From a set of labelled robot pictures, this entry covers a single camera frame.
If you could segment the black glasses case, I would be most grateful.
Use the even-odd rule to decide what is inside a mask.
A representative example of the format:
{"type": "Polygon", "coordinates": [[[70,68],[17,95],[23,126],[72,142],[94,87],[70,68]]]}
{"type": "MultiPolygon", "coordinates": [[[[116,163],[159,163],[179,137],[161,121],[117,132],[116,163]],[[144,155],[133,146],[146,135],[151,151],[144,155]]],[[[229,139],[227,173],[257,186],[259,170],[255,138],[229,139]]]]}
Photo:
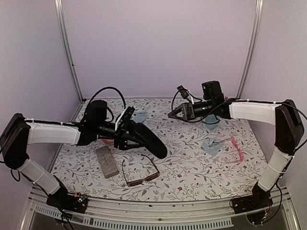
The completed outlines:
{"type": "Polygon", "coordinates": [[[133,128],[133,133],[137,139],[144,143],[145,148],[155,157],[164,159],[167,156],[167,147],[165,144],[146,125],[136,123],[133,128]]]}

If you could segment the blue cleaning cloth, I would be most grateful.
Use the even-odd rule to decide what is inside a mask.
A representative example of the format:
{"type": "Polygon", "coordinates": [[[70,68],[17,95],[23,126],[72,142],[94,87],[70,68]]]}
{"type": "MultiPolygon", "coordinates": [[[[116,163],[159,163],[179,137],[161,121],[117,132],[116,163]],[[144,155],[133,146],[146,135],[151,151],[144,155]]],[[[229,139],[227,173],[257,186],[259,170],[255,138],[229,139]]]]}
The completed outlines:
{"type": "Polygon", "coordinates": [[[218,152],[221,150],[222,145],[220,144],[219,141],[216,141],[214,138],[207,138],[205,139],[201,146],[200,149],[209,155],[215,157],[218,152]]]}

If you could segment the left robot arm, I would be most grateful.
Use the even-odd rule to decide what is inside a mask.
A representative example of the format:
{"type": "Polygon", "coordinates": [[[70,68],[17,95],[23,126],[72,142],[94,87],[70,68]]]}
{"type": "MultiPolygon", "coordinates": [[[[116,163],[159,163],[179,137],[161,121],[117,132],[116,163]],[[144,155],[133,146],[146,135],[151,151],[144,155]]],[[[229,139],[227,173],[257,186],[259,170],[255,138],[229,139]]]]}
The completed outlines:
{"type": "Polygon", "coordinates": [[[28,147],[40,144],[87,146],[100,137],[113,139],[120,150],[146,146],[144,133],[148,129],[131,120],[132,107],[126,107],[116,122],[107,120],[108,111],[105,101],[94,100],[79,122],[39,121],[15,113],[0,135],[2,163],[38,185],[61,208],[67,208],[73,197],[59,178],[28,154],[28,147]]]}

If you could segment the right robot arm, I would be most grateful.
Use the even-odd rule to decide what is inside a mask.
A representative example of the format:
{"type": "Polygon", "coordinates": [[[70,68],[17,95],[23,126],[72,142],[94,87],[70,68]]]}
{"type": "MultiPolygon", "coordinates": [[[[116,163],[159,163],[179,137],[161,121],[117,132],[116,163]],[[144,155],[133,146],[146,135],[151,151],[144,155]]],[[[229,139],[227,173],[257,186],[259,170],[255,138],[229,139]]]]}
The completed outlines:
{"type": "Polygon", "coordinates": [[[204,82],[201,86],[203,100],[194,102],[189,99],[177,108],[172,107],[168,117],[195,123],[209,115],[215,115],[223,119],[241,119],[275,127],[273,154],[263,175],[254,185],[254,194],[248,199],[248,205],[252,209],[258,209],[267,200],[265,192],[274,187],[295,153],[302,147],[300,141],[304,134],[304,125],[300,117],[303,113],[297,109],[293,100],[262,102],[226,99],[218,81],[204,82]]]}

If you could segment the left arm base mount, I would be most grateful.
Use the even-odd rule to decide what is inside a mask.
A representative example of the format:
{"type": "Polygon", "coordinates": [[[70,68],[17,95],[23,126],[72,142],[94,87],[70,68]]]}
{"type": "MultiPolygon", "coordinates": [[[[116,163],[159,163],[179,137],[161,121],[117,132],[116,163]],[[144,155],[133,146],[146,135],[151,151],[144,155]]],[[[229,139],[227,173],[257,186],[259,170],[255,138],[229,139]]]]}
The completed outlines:
{"type": "Polygon", "coordinates": [[[46,204],[60,210],[84,214],[88,206],[88,196],[81,193],[68,194],[58,191],[53,195],[48,195],[46,204]]]}

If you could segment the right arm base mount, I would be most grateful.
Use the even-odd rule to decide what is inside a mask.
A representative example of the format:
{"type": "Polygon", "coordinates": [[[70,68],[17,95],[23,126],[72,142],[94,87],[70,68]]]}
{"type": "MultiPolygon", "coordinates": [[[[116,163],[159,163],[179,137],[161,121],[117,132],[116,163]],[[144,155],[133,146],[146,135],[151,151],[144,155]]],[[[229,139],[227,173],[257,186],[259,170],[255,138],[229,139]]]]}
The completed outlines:
{"type": "Polygon", "coordinates": [[[273,201],[271,196],[264,199],[254,195],[234,196],[229,201],[229,206],[235,214],[245,213],[247,221],[256,226],[262,225],[271,214],[273,201]]]}

